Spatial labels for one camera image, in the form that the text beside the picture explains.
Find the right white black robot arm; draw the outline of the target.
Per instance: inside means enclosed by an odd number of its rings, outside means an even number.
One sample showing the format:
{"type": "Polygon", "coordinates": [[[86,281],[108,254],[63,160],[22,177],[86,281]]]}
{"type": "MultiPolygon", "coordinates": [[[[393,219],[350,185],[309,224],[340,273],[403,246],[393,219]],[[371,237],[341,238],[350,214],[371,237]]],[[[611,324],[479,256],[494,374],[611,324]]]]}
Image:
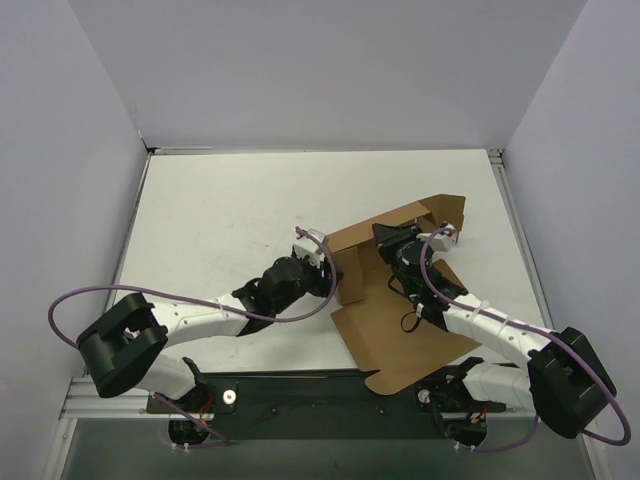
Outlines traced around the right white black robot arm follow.
{"type": "Polygon", "coordinates": [[[574,438],[615,399],[615,386],[593,347],[578,330],[536,327],[492,308],[446,278],[434,265],[458,231],[444,224],[433,233],[418,224],[372,227],[374,242],[395,293],[408,300],[418,323],[469,338],[501,355],[508,366],[481,361],[460,380],[478,402],[502,403],[537,413],[556,434],[574,438]]]}

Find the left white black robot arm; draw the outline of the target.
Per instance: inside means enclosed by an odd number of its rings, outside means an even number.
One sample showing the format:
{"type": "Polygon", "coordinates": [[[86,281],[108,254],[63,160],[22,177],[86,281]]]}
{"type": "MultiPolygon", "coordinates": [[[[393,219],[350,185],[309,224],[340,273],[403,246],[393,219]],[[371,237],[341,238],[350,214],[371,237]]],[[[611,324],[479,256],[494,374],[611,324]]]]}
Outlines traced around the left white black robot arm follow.
{"type": "Polygon", "coordinates": [[[281,322],[281,313],[305,295],[328,299],[343,274],[322,257],[278,258],[263,275],[204,305],[150,302],[131,293],[76,340],[102,398],[132,388],[158,392],[183,411],[204,402],[204,379],[195,362],[163,355],[181,343],[211,337],[243,337],[281,322]]]}

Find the brown cardboard box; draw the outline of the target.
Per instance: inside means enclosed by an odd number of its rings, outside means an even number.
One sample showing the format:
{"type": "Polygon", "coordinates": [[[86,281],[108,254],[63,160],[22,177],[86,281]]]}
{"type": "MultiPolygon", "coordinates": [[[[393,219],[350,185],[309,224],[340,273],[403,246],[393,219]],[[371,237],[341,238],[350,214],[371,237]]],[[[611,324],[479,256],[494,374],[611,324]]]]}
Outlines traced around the brown cardboard box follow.
{"type": "Polygon", "coordinates": [[[438,194],[371,217],[329,235],[329,248],[343,273],[336,297],[340,308],[331,318],[366,387],[393,395],[479,347],[467,337],[447,333],[422,321],[413,333],[402,327],[412,305],[387,287],[391,267],[374,245],[372,225],[404,226],[417,222],[426,232],[442,223],[458,230],[464,222],[466,198],[438,194]]]}

